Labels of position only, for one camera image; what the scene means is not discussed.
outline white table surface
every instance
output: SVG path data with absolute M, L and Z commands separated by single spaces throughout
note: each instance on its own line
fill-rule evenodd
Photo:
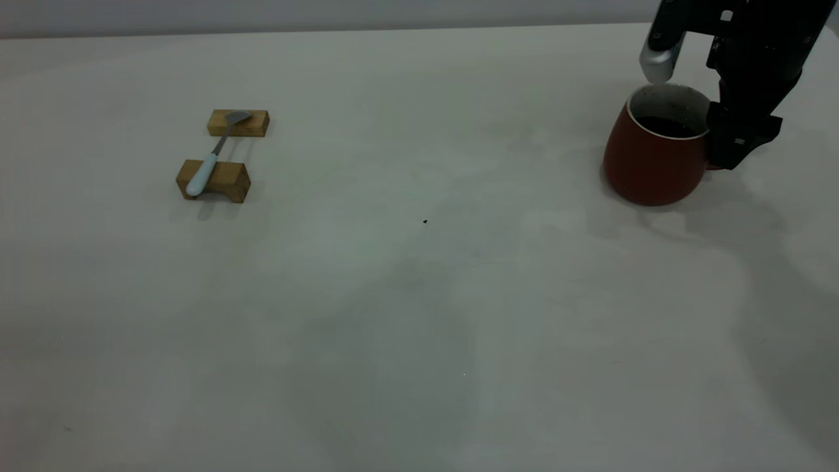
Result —
M 647 28 L 0 42 L 0 468 L 839 467 L 839 40 L 648 209 Z M 273 117 L 242 205 L 175 185 L 213 108 Z

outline coffee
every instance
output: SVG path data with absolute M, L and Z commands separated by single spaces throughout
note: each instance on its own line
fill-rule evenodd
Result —
M 638 120 L 638 124 L 649 131 L 669 138 L 693 138 L 700 134 L 688 128 L 686 124 L 672 119 L 659 117 L 641 117 L 636 119 Z

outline spoon handle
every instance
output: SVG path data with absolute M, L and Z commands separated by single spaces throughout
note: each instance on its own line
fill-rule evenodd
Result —
M 216 167 L 217 160 L 218 156 L 213 153 L 210 153 L 206 158 L 204 158 L 204 162 L 201 163 L 201 167 L 199 167 L 195 175 L 192 176 L 190 183 L 186 185 L 187 195 L 197 197 L 204 191 L 204 186 L 207 185 L 207 181 L 210 180 L 210 174 L 212 174 L 212 170 Z

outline mug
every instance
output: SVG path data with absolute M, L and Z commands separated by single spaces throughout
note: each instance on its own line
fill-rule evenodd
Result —
M 708 97 L 682 85 L 647 85 L 633 92 L 603 156 L 612 189 L 630 202 L 648 206 L 687 197 L 708 167 L 710 106 Z

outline gray wall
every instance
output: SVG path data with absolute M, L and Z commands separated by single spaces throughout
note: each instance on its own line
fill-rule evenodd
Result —
M 0 0 L 0 37 L 649 21 L 659 0 Z M 834 14 L 832 24 L 839 24 Z

